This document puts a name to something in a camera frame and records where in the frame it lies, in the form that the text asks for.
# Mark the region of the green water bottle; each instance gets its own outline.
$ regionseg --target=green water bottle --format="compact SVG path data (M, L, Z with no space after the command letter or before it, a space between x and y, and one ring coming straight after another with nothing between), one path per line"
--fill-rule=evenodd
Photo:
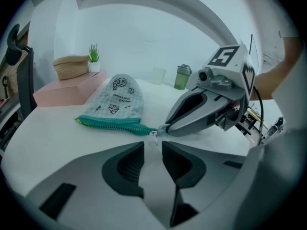
M191 74L192 70L190 66L185 64L178 66L174 88L178 90L184 90Z

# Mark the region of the glass cup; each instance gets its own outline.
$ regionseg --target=glass cup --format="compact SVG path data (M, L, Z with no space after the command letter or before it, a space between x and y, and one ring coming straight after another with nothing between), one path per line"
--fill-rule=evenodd
M161 85L165 76L166 70L163 68L153 68L153 84Z

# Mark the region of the cable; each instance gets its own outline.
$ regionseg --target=cable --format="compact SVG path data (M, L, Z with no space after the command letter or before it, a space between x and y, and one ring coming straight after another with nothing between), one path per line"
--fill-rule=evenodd
M258 89L256 88L256 86L254 85L254 90L256 92L256 95L258 96L258 99L259 99L259 102L260 102L260 108L261 108L261 114L260 114L260 128L259 128L259 139L258 139L258 142L257 142L257 146L260 145L261 143L261 136L262 136L262 127L263 127L263 104L262 104L262 99L261 99L261 96L259 94L259 91Z

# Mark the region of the potted plant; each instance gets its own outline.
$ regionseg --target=potted plant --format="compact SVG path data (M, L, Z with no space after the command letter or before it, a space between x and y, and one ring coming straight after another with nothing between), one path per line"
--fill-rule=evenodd
M99 72L100 71L100 62L99 60L99 51L97 49L97 44L91 45L91 48L88 48L89 54L89 68L90 72Z

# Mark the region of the black rubber pad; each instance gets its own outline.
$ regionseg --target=black rubber pad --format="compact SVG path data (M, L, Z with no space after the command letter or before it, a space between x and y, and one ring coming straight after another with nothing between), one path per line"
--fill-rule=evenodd
M162 155L168 173L179 188L195 186L206 173L203 160L167 141L162 142Z
M243 163L235 162L235 161L230 161L227 160L223 164L228 165L230 167L236 168L236 169L241 169Z
M72 184L62 183L39 209L56 220L75 189Z
M191 205L183 202L181 193L177 187L170 227L174 227L197 214L198 211L196 211Z
M102 166L102 176L119 194L144 198L144 191L138 186L143 165L144 142L139 142L108 159Z

